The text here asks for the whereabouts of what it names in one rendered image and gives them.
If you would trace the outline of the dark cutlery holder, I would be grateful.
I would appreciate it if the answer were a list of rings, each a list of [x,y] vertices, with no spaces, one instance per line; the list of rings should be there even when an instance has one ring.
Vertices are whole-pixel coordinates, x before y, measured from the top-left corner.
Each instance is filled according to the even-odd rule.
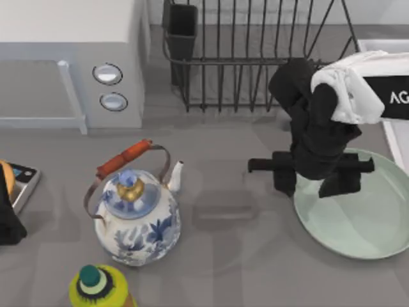
[[[192,4],[176,4],[173,0],[164,0],[162,27],[170,54],[171,82],[173,86],[184,87],[194,53],[197,36],[198,9]]]

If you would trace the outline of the grey kitchen scale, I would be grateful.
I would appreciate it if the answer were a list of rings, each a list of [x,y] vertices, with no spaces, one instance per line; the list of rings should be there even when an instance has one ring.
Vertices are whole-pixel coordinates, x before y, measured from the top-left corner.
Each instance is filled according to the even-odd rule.
[[[39,169],[9,163],[15,175],[15,186],[11,193],[11,203],[14,212],[18,214],[27,203],[40,180]]]

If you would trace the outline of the large microwave knob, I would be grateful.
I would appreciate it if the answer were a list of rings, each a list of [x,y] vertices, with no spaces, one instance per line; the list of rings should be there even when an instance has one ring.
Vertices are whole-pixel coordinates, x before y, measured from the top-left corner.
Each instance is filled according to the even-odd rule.
[[[92,69],[92,76],[100,84],[113,86],[122,81],[123,72],[118,66],[112,63],[104,63]]]

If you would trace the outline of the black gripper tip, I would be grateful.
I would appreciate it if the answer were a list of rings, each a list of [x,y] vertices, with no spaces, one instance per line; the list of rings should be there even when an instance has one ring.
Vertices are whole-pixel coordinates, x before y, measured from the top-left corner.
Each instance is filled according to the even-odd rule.
[[[27,230],[11,205],[4,169],[0,165],[0,246],[17,245],[27,237]]]

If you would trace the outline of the orange round fruit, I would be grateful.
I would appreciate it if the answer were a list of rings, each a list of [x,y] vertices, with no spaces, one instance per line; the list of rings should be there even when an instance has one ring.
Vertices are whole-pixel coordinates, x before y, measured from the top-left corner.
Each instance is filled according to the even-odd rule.
[[[15,174],[13,172],[13,168],[7,161],[2,159],[0,159],[0,165],[3,167],[8,195],[11,196],[15,187]]]

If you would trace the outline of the pale green plate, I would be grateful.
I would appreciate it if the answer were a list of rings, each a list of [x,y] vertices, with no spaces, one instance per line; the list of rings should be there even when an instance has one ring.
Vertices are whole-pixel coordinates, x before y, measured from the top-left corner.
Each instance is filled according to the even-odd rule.
[[[347,153],[373,159],[374,172],[362,175],[359,192],[328,198],[319,197],[319,181],[298,176],[299,221],[322,246],[348,258],[377,260],[409,250],[409,175],[378,153]]]

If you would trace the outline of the green bottle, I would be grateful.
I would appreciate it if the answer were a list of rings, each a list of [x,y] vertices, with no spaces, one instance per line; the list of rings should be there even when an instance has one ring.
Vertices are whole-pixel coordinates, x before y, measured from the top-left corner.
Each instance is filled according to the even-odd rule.
[[[138,307],[124,274],[110,265],[85,265],[68,287],[71,307]]]

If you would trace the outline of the pale microwave oven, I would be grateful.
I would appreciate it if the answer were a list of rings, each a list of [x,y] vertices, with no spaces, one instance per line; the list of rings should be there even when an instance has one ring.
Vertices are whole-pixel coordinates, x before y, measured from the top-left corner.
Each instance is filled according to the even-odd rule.
[[[57,62],[70,75],[89,129],[139,128],[150,53],[146,0],[0,0],[0,127],[77,128]],[[112,63],[123,72],[113,86],[92,69]],[[121,112],[100,96],[120,93]]]

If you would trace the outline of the blue and white teapot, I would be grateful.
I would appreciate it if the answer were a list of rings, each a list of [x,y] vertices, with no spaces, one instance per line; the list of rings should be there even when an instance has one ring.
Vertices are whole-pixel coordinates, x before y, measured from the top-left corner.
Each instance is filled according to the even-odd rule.
[[[126,165],[147,151],[161,150],[165,163],[158,175]],[[177,193],[183,161],[171,165],[162,145],[142,139],[96,169],[83,204],[96,236],[111,258],[131,267],[160,260],[181,235]]]

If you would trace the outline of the small microwave knob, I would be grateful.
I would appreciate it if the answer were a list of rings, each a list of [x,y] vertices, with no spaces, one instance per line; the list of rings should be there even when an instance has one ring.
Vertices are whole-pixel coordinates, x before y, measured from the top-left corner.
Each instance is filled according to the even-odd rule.
[[[101,95],[99,103],[104,109],[112,112],[121,112],[128,106],[127,98],[116,92]]]

